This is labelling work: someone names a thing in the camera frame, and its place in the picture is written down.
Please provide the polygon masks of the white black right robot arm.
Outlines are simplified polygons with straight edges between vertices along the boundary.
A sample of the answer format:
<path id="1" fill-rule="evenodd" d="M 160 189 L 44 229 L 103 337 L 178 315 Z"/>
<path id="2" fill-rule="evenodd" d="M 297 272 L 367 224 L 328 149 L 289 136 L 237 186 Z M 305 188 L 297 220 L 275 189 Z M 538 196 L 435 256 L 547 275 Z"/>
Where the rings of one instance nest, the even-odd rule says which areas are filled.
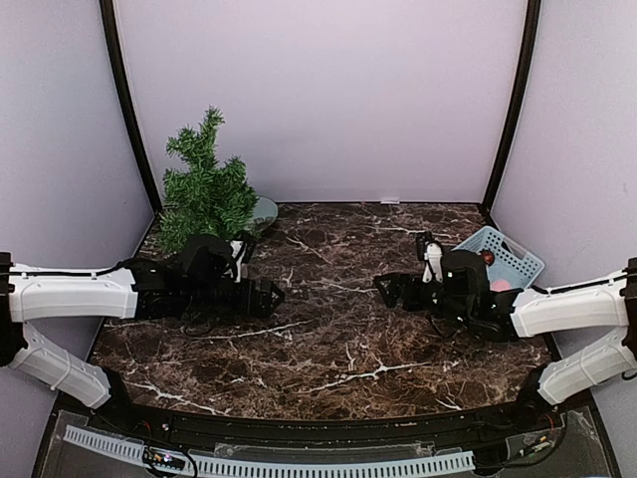
<path id="1" fill-rule="evenodd" d="M 491 342 L 597 326 L 609 333 L 580 352 L 532 370 L 508 423 L 528 432 L 546 410 L 573 395 L 636 367 L 636 261 L 593 281 L 542 289 L 492 290 L 488 264 L 476 253 L 459 250 L 442 256 L 423 274 L 390 273 L 373 283 L 385 305 L 428 311 Z"/>

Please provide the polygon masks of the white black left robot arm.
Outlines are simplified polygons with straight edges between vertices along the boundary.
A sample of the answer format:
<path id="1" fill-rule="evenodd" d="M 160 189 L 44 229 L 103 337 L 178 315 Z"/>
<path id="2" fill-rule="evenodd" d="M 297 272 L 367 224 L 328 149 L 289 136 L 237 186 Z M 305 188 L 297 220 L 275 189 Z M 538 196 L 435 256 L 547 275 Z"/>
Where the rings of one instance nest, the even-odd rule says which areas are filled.
<path id="1" fill-rule="evenodd" d="M 1 363 L 58 390 L 92 410 L 119 434 L 140 425 L 119 374 L 91 365 L 44 337 L 40 319 L 99 317 L 179 319 L 197 310 L 265 319 L 284 301 L 268 279 L 242 275 L 240 258 L 201 249 L 173 262 L 123 260 L 102 270 L 56 271 L 1 255 Z"/>

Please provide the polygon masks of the small green christmas tree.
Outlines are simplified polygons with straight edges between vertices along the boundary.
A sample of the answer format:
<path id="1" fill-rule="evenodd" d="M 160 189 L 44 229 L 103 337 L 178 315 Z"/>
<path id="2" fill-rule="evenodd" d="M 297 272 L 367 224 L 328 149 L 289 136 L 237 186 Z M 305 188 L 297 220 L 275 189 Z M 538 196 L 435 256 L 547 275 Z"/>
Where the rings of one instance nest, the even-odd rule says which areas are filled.
<path id="1" fill-rule="evenodd" d="M 258 195 L 245 162 L 237 155 L 220 160 L 216 154 L 224 123 L 222 112 L 209 107 L 198 126 L 186 125 L 167 140 L 166 154 L 183 167 L 163 175 L 158 241 L 166 252 L 180 251 L 196 234 L 236 240 L 252 218 Z"/>

